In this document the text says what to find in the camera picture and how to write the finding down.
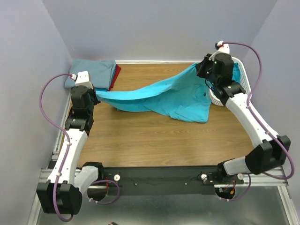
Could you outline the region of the bright cyan t-shirt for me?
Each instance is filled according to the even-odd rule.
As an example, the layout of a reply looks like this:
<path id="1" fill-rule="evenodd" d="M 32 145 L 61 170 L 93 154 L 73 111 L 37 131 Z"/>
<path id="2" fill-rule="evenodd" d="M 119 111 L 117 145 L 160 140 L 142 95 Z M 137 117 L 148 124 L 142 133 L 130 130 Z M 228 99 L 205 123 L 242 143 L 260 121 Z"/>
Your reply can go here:
<path id="1" fill-rule="evenodd" d="M 181 73 L 133 91 L 97 91 L 97 98 L 126 112 L 149 112 L 185 122 L 206 123 L 211 99 L 196 64 Z"/>

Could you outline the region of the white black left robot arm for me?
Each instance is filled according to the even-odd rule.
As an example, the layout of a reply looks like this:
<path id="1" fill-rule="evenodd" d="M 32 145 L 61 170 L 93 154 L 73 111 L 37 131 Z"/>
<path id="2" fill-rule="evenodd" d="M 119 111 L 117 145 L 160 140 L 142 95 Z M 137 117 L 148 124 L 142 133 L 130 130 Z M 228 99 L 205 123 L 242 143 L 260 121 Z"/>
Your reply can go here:
<path id="1" fill-rule="evenodd" d="M 92 85 L 79 85 L 71 90 L 72 107 L 66 119 L 63 144 L 58 159 L 46 182 L 37 186 L 44 213 L 78 214 L 88 187 L 103 178 L 103 166 L 87 162 L 76 173 L 82 148 L 90 134 L 94 106 L 99 103 Z"/>

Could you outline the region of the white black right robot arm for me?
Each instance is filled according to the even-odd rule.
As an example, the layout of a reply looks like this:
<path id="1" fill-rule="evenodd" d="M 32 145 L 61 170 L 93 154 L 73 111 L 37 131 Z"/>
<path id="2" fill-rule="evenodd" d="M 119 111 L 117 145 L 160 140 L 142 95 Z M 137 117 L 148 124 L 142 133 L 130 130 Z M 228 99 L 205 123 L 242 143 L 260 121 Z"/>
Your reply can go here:
<path id="1" fill-rule="evenodd" d="M 196 65 L 196 71 L 198 77 L 211 83 L 212 98 L 235 115 L 254 147 L 244 157 L 219 163 L 216 171 L 218 179 L 239 173 L 261 174 L 282 166 L 291 141 L 272 129 L 247 101 L 251 88 L 243 63 L 227 53 L 207 54 Z"/>

